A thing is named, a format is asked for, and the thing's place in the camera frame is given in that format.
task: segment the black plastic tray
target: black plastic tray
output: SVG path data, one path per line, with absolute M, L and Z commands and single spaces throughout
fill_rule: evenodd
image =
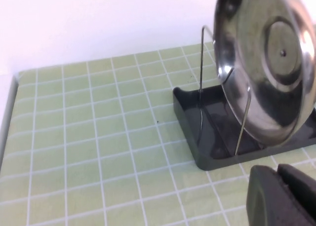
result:
M 173 107 L 197 166 L 213 170 L 241 162 L 316 144 L 316 111 L 283 146 L 259 144 L 243 132 L 237 155 L 236 145 L 241 125 L 229 107 L 222 86 L 199 91 L 173 89 Z

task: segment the pot lid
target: pot lid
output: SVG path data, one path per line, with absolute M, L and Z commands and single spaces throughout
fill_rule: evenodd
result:
M 241 123 L 265 145 L 287 141 L 312 112 L 315 35 L 300 0 L 217 0 L 214 49 L 218 78 Z

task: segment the green cutting mat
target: green cutting mat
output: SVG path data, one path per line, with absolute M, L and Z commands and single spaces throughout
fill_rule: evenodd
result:
M 204 86 L 218 84 L 205 46 Z M 29 70 L 0 173 L 1 226 L 245 226 L 254 164 L 316 178 L 308 147 L 210 172 L 192 159 L 172 88 L 198 88 L 200 45 Z

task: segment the white wall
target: white wall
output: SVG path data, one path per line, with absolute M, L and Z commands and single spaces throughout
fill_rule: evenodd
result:
M 316 21 L 315 0 L 305 0 Z M 0 74 L 198 43 L 216 0 L 0 0 Z

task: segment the black object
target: black object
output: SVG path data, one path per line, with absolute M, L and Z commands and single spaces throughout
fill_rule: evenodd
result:
M 173 107 L 197 166 L 213 170 L 316 144 L 316 111 L 283 146 L 259 144 L 245 131 L 235 155 L 241 125 L 220 85 L 199 91 L 173 89 Z
M 316 181 L 288 164 L 253 166 L 246 207 L 250 226 L 316 226 Z

